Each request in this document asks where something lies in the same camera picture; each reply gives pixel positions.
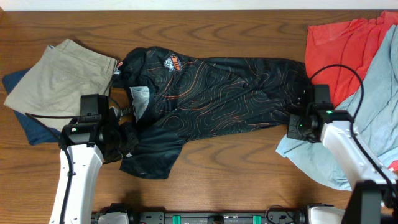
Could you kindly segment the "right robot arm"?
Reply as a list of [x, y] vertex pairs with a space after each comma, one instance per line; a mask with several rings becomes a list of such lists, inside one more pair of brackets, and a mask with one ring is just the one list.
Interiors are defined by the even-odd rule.
[[328, 85], [314, 85], [301, 99], [305, 109], [290, 117], [287, 137], [322, 143], [338, 161], [352, 188], [346, 209], [314, 204], [296, 223], [397, 223], [397, 176], [373, 154], [354, 129], [354, 118], [336, 110]]

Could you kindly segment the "black orange-patterned jersey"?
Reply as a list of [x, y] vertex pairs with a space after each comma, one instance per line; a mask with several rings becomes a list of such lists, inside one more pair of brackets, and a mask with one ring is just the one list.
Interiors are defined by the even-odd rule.
[[136, 48], [113, 87], [135, 109], [138, 142], [120, 169], [166, 179], [183, 146], [289, 122], [303, 106], [305, 65], [281, 58], [193, 58], [160, 47]]

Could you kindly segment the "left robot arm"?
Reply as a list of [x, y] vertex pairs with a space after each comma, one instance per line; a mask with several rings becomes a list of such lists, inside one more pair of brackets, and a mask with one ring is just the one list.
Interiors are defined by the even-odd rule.
[[60, 178], [51, 223], [130, 223], [126, 210], [92, 214], [96, 180], [103, 164], [132, 155], [136, 130], [119, 124], [120, 113], [106, 95], [83, 95], [80, 115], [60, 134]]

